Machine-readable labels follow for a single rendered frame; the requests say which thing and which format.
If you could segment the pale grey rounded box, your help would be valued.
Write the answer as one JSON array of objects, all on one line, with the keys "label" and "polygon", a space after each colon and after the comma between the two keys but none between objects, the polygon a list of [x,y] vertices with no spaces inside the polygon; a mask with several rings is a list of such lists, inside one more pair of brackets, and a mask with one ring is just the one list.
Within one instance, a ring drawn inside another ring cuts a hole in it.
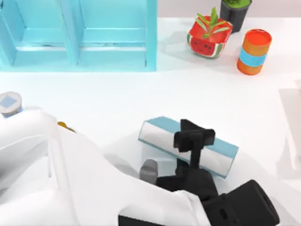
[{"label": "pale grey rounded box", "polygon": [[158,178],[158,164],[153,159],[147,159],[139,171],[140,180],[153,184],[156,184]]}]

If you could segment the small yellow object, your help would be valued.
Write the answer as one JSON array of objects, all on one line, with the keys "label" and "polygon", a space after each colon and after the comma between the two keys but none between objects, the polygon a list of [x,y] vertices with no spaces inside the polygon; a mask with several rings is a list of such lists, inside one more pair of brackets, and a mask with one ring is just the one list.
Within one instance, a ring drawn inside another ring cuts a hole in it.
[{"label": "small yellow object", "polygon": [[62,122],[62,121],[58,121],[57,124],[58,124],[59,126],[63,127],[63,128],[66,128],[66,129],[68,129],[68,130],[70,130],[70,131],[76,133],[75,130],[73,130],[72,128],[68,127],[68,126],[67,126],[64,122]]}]

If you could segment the grey and blue bottle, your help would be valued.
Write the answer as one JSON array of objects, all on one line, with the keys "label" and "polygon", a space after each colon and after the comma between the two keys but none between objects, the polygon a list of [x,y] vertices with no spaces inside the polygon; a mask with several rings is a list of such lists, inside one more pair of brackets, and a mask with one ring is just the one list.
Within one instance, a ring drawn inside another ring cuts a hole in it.
[{"label": "grey and blue bottle", "polygon": [[0,114],[4,118],[8,118],[22,111],[22,97],[19,93],[9,91],[0,94]]}]

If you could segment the watermelon plant pot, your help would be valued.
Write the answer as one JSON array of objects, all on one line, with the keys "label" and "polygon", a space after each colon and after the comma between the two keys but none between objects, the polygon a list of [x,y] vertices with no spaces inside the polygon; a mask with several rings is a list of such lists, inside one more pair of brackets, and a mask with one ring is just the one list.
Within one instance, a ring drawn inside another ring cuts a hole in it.
[{"label": "watermelon plant pot", "polygon": [[219,18],[215,7],[211,14],[197,18],[187,34],[187,43],[191,50],[205,58],[218,58],[232,33],[233,25]]}]

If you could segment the dark grey plant pot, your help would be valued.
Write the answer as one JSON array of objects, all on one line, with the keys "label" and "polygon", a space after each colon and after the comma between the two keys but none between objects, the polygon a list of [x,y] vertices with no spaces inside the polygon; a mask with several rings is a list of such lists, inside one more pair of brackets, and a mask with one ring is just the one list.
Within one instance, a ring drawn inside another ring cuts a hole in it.
[{"label": "dark grey plant pot", "polygon": [[240,31],[252,0],[221,0],[220,18],[233,25],[232,34]]}]

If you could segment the blue and white book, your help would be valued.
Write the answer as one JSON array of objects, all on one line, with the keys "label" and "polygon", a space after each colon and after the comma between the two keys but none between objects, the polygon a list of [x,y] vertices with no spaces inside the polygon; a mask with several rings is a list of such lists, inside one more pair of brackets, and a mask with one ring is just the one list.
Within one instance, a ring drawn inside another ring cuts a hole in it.
[{"label": "blue and white book", "polygon": [[[179,153],[173,148],[174,133],[180,131],[180,122],[165,116],[144,121],[138,140],[175,158],[189,162],[190,153]],[[213,145],[205,146],[200,154],[199,166],[214,175],[226,178],[239,147],[216,138]]]}]

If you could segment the orange and blue can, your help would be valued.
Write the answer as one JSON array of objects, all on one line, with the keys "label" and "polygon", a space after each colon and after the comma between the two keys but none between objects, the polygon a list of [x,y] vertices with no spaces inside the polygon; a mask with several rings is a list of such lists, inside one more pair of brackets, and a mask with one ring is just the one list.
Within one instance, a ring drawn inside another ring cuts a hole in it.
[{"label": "orange and blue can", "polygon": [[272,42],[272,36],[263,29],[251,29],[245,33],[238,56],[237,68],[246,75],[261,72]]}]

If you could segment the light blue rack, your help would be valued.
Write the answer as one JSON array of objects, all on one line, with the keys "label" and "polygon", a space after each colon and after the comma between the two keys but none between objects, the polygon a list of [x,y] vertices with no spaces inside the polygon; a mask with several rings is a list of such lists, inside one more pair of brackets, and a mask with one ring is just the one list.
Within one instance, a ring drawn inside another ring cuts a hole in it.
[{"label": "light blue rack", "polygon": [[0,0],[1,72],[157,68],[157,0]]}]

